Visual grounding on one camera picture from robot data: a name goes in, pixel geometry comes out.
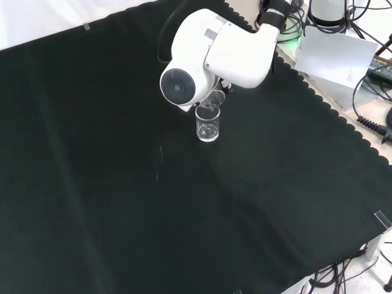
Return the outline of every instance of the black cable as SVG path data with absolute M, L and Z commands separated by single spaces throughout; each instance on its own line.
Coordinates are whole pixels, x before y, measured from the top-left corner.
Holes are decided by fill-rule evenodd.
M 334 274 L 333 274 L 332 279 L 331 279 L 330 281 L 328 281 L 328 282 L 322 282 L 322 280 L 323 280 L 325 277 L 327 277 L 327 275 L 329 275 L 332 271 L 334 271 Z M 309 280 L 309 283 L 310 283 L 311 285 L 314 285 L 316 288 L 327 288 L 327 287 L 329 287 L 330 285 L 333 285 L 333 284 L 335 283 L 335 281 L 336 281 L 336 279 L 337 279 L 337 274 L 338 274 L 337 263 L 334 263 L 334 264 L 332 265 L 332 269 L 331 269 L 328 273 L 326 273 L 320 280 L 313 280 L 313 279 L 310 279 L 310 280 Z
M 372 85 L 370 85 L 368 81 L 364 80 L 363 82 L 364 82 L 365 84 L 367 84 L 367 85 L 369 86 L 369 88 L 372 89 L 372 91 L 374 92 L 374 94 L 380 96 L 380 97 L 381 97 L 382 99 L 384 99 L 385 101 L 392 102 L 392 99 L 390 99 L 390 98 L 388 98 L 388 97 L 382 96 L 381 93 L 378 92 L 378 90 L 374 89 L 374 87 L 373 87 Z
M 321 279 L 318 280 L 318 282 L 321 282 L 322 280 L 324 280 L 324 278 L 327 277 L 327 275 L 329 275 L 330 273 L 332 273 L 332 271 L 333 271 L 333 268 L 329 272 L 327 272 L 324 276 L 322 276 Z
M 292 19 L 294 19 L 297 22 L 299 22 L 301 24 L 301 27 L 304 28 L 305 27 L 305 22 L 304 22 L 305 11 L 303 9 L 298 9 L 296 12 L 298 13 L 298 17 L 294 13 L 291 13 L 290 16 L 291 16 Z
M 384 47 L 386 50 L 388 50 L 389 52 L 392 53 L 392 50 L 389 49 L 387 46 L 385 46 L 385 44 L 381 43 L 381 41 L 377 40 L 375 37 L 373 37 L 372 35 L 370 35 L 368 32 L 364 31 L 363 29 L 361 29 L 357 24 L 352 23 L 353 28 L 357 28 L 358 30 L 360 30 L 361 32 L 363 32 L 365 35 L 368 35 L 370 38 L 372 38 L 373 40 L 375 40 L 377 43 L 379 43 L 382 47 Z
M 392 97 L 386 92 L 382 81 L 380 82 L 380 89 L 387 96 L 388 100 L 392 101 Z
M 358 276 L 362 275 L 365 271 L 367 271 L 367 270 L 369 270 L 370 268 L 372 268 L 373 266 L 375 266 L 375 264 L 378 262 L 378 260 L 379 260 L 379 257 L 377 257 L 377 259 L 375 260 L 375 262 L 374 262 L 371 266 L 369 266 L 368 268 L 364 269 L 364 270 L 363 270 L 362 272 L 360 272 L 359 274 L 356 274 L 355 276 L 348 278 L 348 279 L 345 280 L 345 281 L 348 282 L 349 280 L 354 279 L 355 277 L 358 277 Z
M 361 7 L 361 6 L 355 6 L 353 3 L 354 8 L 361 8 L 361 9 L 367 9 L 367 10 L 385 10 L 385 9 L 391 9 L 392 8 L 392 3 L 390 3 L 389 0 L 385 0 L 386 3 L 388 3 L 390 6 L 389 7 L 380 7 L 380 8 L 372 8 L 372 7 Z
M 362 32 L 359 29 L 357 29 L 356 27 L 352 27 L 352 28 L 356 32 L 358 37 L 360 37 L 361 39 L 365 39 L 365 36 L 362 34 Z
M 362 117 L 362 116 L 360 116 L 360 115 L 358 114 L 358 112 L 357 112 L 357 110 L 356 110 L 356 108 L 355 108 L 355 93 L 356 93 L 356 91 L 358 90 L 358 87 L 360 86 L 360 84 L 362 83 L 362 81 L 363 81 L 366 77 L 368 77 L 370 74 L 373 74 L 376 70 L 385 69 L 385 68 L 387 68 L 387 67 L 389 67 L 389 65 L 386 65 L 386 66 L 378 66 L 378 67 L 376 67 L 375 69 L 372 69 L 372 70 L 368 71 L 368 72 L 366 73 L 366 75 L 364 75 L 363 78 L 361 78 L 361 79 L 359 80 L 359 82 L 356 84 L 355 89 L 354 89 L 354 92 L 353 92 L 353 101 L 352 101 L 352 105 L 353 105 L 354 112 L 355 112 L 355 114 L 356 114 L 356 116 L 357 116 L 358 118 Z
M 339 280 L 339 277 L 340 277 L 340 276 L 342 276 L 342 278 L 341 278 L 340 283 L 338 283 L 337 288 L 335 287 L 334 294 L 339 294 L 339 293 L 340 293 L 340 291 L 341 291 L 341 290 L 340 290 L 340 289 L 341 289 L 341 285 L 342 285 L 343 278 L 344 278 L 344 273 L 345 273 L 347 267 L 349 266 L 349 264 L 350 264 L 350 262 L 351 262 L 352 260 L 353 260 L 353 259 L 351 258 L 351 259 L 349 260 L 349 262 L 347 262 L 346 265 L 344 265 L 344 262 L 343 262 L 343 269 L 342 269 L 342 272 L 341 272 L 340 275 L 337 277 L 337 279 Z
M 366 13 L 366 11 L 368 11 L 369 6 L 370 6 L 370 1 L 371 1 L 371 0 L 367 0 L 366 7 L 364 7 L 364 10 L 362 11 L 362 13 L 361 13 L 358 17 L 353 18 L 352 21 L 359 20 L 359 19 Z
M 391 110 L 388 112 L 388 114 L 386 115 L 386 125 L 392 129 L 392 108 Z
M 185 7 L 185 5 L 186 5 L 188 2 L 189 2 L 189 0 L 183 0 L 182 3 L 181 3 L 181 4 L 171 13 L 171 15 L 166 19 L 164 25 L 162 26 L 162 28 L 161 28 L 160 31 L 159 31 L 158 38 L 157 38 L 157 41 L 158 41 L 158 45 L 157 45 L 157 59 L 158 59 L 158 61 L 159 61 L 160 63 L 168 64 L 168 63 L 170 62 L 170 61 L 163 61 L 163 60 L 161 60 L 160 57 L 159 57 L 160 43 L 161 43 L 162 38 L 163 38 L 163 36 L 164 36 L 164 33 L 165 33 L 166 29 L 167 29 L 167 26 L 169 25 L 169 23 L 171 22 L 171 20 L 174 18 L 174 16 L 175 16 L 181 9 L 183 9 L 183 8 Z
M 389 262 L 390 264 L 392 264 L 392 261 L 390 261 L 390 260 L 384 255 L 384 253 L 383 253 L 382 251 L 380 251 L 380 254 L 381 254 L 381 256 L 382 256 L 383 258 L 385 258 L 385 260 L 386 260 L 387 262 Z
M 353 0 L 353 8 L 354 8 L 354 10 L 353 10 L 353 18 L 355 18 L 355 0 Z
M 319 272 L 316 272 L 316 273 L 314 274 L 314 280 L 315 280 L 315 281 L 317 281 L 317 276 L 318 276 L 318 274 L 319 274 Z M 314 288 L 315 288 L 315 286 L 314 286 L 314 284 L 313 284 L 308 294 L 312 294 L 313 291 L 314 291 Z
M 332 267 L 333 267 L 332 265 L 327 266 L 326 268 L 321 269 L 320 271 L 318 271 L 318 273 L 319 274 L 325 273 L 326 271 L 329 271 Z
M 343 272 L 343 285 L 344 285 L 344 294 L 346 294 L 346 289 L 345 289 L 345 273 Z
M 295 17 L 293 17 L 292 15 L 289 15 L 287 18 L 289 18 L 289 19 L 291 19 L 291 20 L 296 20 L 296 22 L 295 22 L 291 27 L 289 27 L 288 29 L 283 29 L 283 30 L 281 31 L 281 34 L 282 34 L 282 35 L 291 35 L 291 34 L 294 34 L 294 33 L 298 32 L 298 31 L 301 29 L 301 27 L 302 27 L 301 22 L 298 21 L 298 20 L 297 20 Z M 297 27 L 294 31 L 289 32 L 289 30 L 293 29 L 295 26 L 298 26 L 298 27 Z
M 292 6 L 301 8 L 304 5 L 304 0 L 293 0 Z
M 278 44 L 289 43 L 289 42 L 291 42 L 291 41 L 298 40 L 300 37 L 301 37 L 301 36 L 296 36 L 296 37 L 294 37 L 294 38 L 290 38 L 290 39 L 286 39 L 286 40 L 280 40 L 280 41 L 277 41 L 277 43 L 278 43 Z
M 347 11 L 347 0 L 344 0 L 344 34 L 347 32 L 347 26 L 350 25 L 350 18 L 347 17 L 349 14 Z

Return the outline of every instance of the wire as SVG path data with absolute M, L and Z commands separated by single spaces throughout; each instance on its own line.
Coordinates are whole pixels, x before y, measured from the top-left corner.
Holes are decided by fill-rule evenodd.
M 380 89 L 381 89 L 381 91 L 387 96 L 387 98 L 389 99 L 389 101 L 392 101 L 392 97 L 389 96 L 389 94 L 385 91 L 385 88 L 384 88 L 384 85 L 383 85 L 383 82 L 382 82 L 382 81 L 380 82 Z
M 319 274 L 325 273 L 326 271 L 330 270 L 332 268 L 332 265 L 327 266 L 325 269 L 322 269 L 320 271 L 318 271 Z
M 290 12 L 287 18 L 291 19 L 294 22 L 294 24 L 292 24 L 289 28 L 285 28 L 281 31 L 281 35 L 283 36 L 294 35 L 294 37 L 278 40 L 277 43 L 279 44 L 289 43 L 291 41 L 298 40 L 301 37 L 302 30 L 305 27 L 305 22 L 304 22 L 305 11 L 301 8 L 303 2 L 304 2 L 303 0 L 294 0 L 292 2 L 291 4 L 292 11 Z M 260 24 L 257 22 L 257 19 L 254 21 L 254 26 L 257 31 L 260 29 Z
M 390 264 L 392 264 L 392 261 L 390 261 L 390 260 L 384 255 L 384 253 L 382 253 L 382 251 L 380 251 L 380 254 L 381 254 L 381 256 L 382 256 L 383 258 L 385 258 L 385 260 L 386 260 L 387 262 L 389 262 Z
M 345 275 L 344 275 L 345 273 L 343 273 L 343 285 L 344 285 L 344 294 L 346 294 L 346 289 L 345 289 Z
M 352 21 L 359 20 L 359 19 L 366 13 L 366 11 L 368 11 L 369 6 L 370 6 L 370 1 L 371 1 L 371 0 L 367 0 L 366 7 L 365 7 L 364 10 L 362 11 L 362 13 L 361 13 L 358 17 L 353 18 Z
M 357 28 L 358 30 L 360 30 L 361 32 L 363 32 L 365 35 L 368 35 L 370 38 L 372 38 L 373 40 L 375 40 L 377 43 L 379 43 L 382 47 L 384 47 L 385 49 L 387 49 L 389 52 L 392 53 L 392 50 L 389 49 L 389 47 L 385 46 L 385 44 L 381 43 L 381 41 L 377 40 L 375 37 L 373 37 L 372 35 L 370 35 L 368 32 L 364 31 L 363 29 L 361 29 L 357 24 L 352 23 L 353 28 Z
M 375 260 L 375 262 L 374 262 L 371 266 L 369 266 L 368 268 L 364 269 L 364 270 L 363 270 L 362 272 L 360 272 L 359 274 L 356 274 L 355 276 L 348 278 L 348 279 L 345 280 L 345 281 L 348 282 L 349 280 L 354 279 L 355 277 L 358 277 L 358 276 L 362 275 L 365 271 L 367 271 L 367 270 L 369 270 L 370 268 L 372 268 L 373 266 L 375 266 L 375 264 L 378 262 L 378 260 L 379 260 L 379 257 L 377 257 L 377 259 Z
M 188 2 L 189 2 L 189 0 L 183 0 L 182 3 L 181 3 L 181 4 L 171 13 L 171 15 L 166 19 L 164 25 L 162 26 L 162 28 L 161 28 L 160 31 L 159 31 L 158 38 L 157 38 L 157 40 L 158 40 L 158 45 L 157 45 L 157 59 L 158 59 L 158 61 L 159 61 L 160 63 L 168 64 L 168 63 L 170 62 L 170 61 L 163 61 L 163 60 L 161 60 L 160 57 L 159 57 L 160 43 L 161 43 L 162 38 L 163 38 L 163 36 L 164 36 L 164 34 L 165 34 L 165 31 L 166 31 L 166 29 L 167 29 L 167 26 L 169 25 L 169 23 L 171 22 L 171 20 L 174 18 L 174 16 L 175 16 L 181 9 L 183 9 L 183 8 L 185 7 L 185 5 L 186 5 Z
M 380 97 L 381 97 L 382 99 L 384 99 L 385 101 L 392 102 L 392 99 L 382 96 L 381 93 L 378 92 L 376 89 L 374 89 L 374 87 L 373 87 L 372 85 L 370 85 L 368 81 L 364 80 L 363 82 L 364 82 L 365 84 L 367 84 L 367 85 L 369 86 L 369 88 L 372 89 L 372 91 L 374 92 L 374 94 L 380 96 Z
M 388 114 L 386 115 L 386 125 L 392 129 L 392 108 L 391 110 L 388 112 Z
M 391 8 L 392 8 L 392 3 L 390 3 L 389 0 L 385 0 L 385 2 L 387 2 L 390 6 L 389 6 L 389 7 L 372 8 L 372 7 L 369 7 L 369 6 L 366 4 L 366 6 L 367 6 L 367 8 L 366 8 L 366 7 L 363 7 L 363 6 L 355 6 L 355 5 L 353 4 L 352 7 L 354 7 L 354 8 L 366 9 L 366 10 L 386 10 L 386 9 L 391 9 Z
M 366 77 L 368 77 L 369 75 L 373 74 L 376 70 L 385 69 L 385 68 L 387 68 L 387 67 L 389 67 L 389 66 L 391 66 L 391 65 L 378 66 L 378 67 L 376 67 L 375 69 L 372 69 L 372 70 L 368 71 L 368 72 L 366 73 L 366 75 L 363 76 L 363 78 L 361 78 L 361 79 L 359 80 L 359 82 L 356 84 L 355 89 L 354 89 L 354 92 L 353 92 L 352 105 L 353 105 L 353 109 L 354 109 L 354 112 L 355 112 L 355 114 L 357 115 L 357 117 L 360 117 L 360 115 L 358 114 L 358 112 L 357 112 L 357 110 L 356 110 L 356 108 L 355 108 L 355 93 L 356 93 L 356 91 L 358 90 L 358 87 L 360 86 L 360 84 L 362 83 L 362 81 L 363 81 Z
M 329 275 L 330 273 L 332 273 L 333 269 L 331 269 L 329 272 L 327 272 L 324 276 L 322 276 L 321 279 L 318 280 L 318 282 L 321 282 L 322 280 L 324 280 L 325 277 L 327 277 L 327 275 Z
M 315 274 L 314 274 L 314 280 L 315 281 L 317 281 L 317 276 L 319 275 L 319 272 L 315 272 Z M 312 294 L 313 293 L 313 291 L 314 291 L 314 288 L 315 288 L 315 284 L 313 284 L 312 285 L 312 287 L 311 287 L 311 289 L 310 289 L 310 291 L 309 291 L 309 293 L 308 294 Z
M 343 280 L 345 280 L 345 279 L 344 279 L 344 273 L 345 273 L 347 267 L 349 266 L 349 264 L 350 264 L 350 262 L 351 262 L 352 260 L 353 260 L 352 258 L 349 259 L 349 262 L 347 262 L 346 265 L 344 265 L 344 262 L 343 262 L 343 269 L 342 269 L 342 272 L 338 275 L 337 279 L 339 280 L 339 277 L 340 277 L 340 276 L 342 276 L 342 278 L 341 278 L 341 281 L 338 282 L 337 285 L 335 286 L 335 291 L 334 291 L 334 293 L 337 293 L 337 294 L 340 293 L 341 285 L 342 285 L 342 283 L 343 283 Z

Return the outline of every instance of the robotic arm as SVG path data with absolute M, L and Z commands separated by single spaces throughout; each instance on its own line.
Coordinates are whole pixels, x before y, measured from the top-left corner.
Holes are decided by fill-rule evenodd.
M 282 3 L 288 10 L 291 0 Z M 264 15 L 255 34 L 208 9 L 189 15 L 176 33 L 173 59 L 160 78 L 165 98 L 188 111 L 206 99 L 218 77 L 244 88 L 257 87 L 270 70 L 280 28 L 287 18 L 274 8 Z

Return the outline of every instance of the black tablecloth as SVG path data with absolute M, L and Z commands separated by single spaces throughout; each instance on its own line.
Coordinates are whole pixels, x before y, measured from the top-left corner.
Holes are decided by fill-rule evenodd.
M 0 53 L 1 293 L 280 293 L 392 218 L 392 169 L 278 59 L 221 133 L 162 98 L 145 4 Z M 194 1 L 250 30 L 223 1 Z

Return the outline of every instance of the glass beaker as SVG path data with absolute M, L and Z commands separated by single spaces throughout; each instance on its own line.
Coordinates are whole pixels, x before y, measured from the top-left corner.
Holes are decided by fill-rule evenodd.
M 218 106 L 209 108 L 199 105 L 196 107 L 196 132 L 203 142 L 212 142 L 219 136 L 219 116 L 221 110 Z
M 205 108 L 210 108 L 212 106 L 220 106 L 225 101 L 225 93 L 221 90 L 213 90 L 209 96 L 200 102 L 200 105 Z

